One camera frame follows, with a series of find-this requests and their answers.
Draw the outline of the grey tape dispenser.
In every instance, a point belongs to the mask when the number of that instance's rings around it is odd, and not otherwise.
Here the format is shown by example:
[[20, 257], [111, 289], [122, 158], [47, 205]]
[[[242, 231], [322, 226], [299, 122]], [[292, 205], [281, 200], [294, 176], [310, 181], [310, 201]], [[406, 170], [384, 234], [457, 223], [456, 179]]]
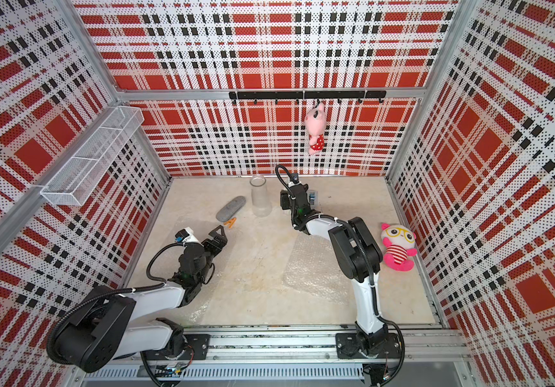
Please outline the grey tape dispenser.
[[316, 190], [308, 190], [308, 201], [312, 208], [316, 208], [318, 205], [318, 192]]

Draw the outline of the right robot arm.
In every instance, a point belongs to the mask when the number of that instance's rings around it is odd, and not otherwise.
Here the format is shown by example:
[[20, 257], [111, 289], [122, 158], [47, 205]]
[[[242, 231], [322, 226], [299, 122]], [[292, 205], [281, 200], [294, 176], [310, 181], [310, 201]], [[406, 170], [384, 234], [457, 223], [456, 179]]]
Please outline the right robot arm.
[[351, 281], [356, 305], [356, 352], [373, 358], [404, 360], [406, 345], [398, 324], [382, 316], [377, 298], [382, 252], [364, 220], [348, 221], [311, 207], [308, 186], [289, 183], [280, 192], [282, 210], [290, 212], [293, 229], [331, 242], [338, 266]]

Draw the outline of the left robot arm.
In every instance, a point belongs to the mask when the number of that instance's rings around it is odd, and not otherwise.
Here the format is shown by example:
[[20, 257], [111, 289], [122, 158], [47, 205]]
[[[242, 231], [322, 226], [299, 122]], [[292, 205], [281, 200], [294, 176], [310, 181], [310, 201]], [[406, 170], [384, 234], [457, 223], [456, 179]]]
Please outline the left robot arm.
[[173, 243], [161, 248], [181, 248], [179, 268], [170, 278], [146, 276], [153, 285], [114, 290], [100, 285], [68, 311], [53, 327], [46, 343], [48, 357], [57, 364], [96, 372], [112, 360], [139, 354], [165, 359], [194, 358], [195, 349], [182, 325], [158, 313], [188, 306], [214, 276], [214, 259], [227, 246], [222, 226], [199, 241], [186, 227]]

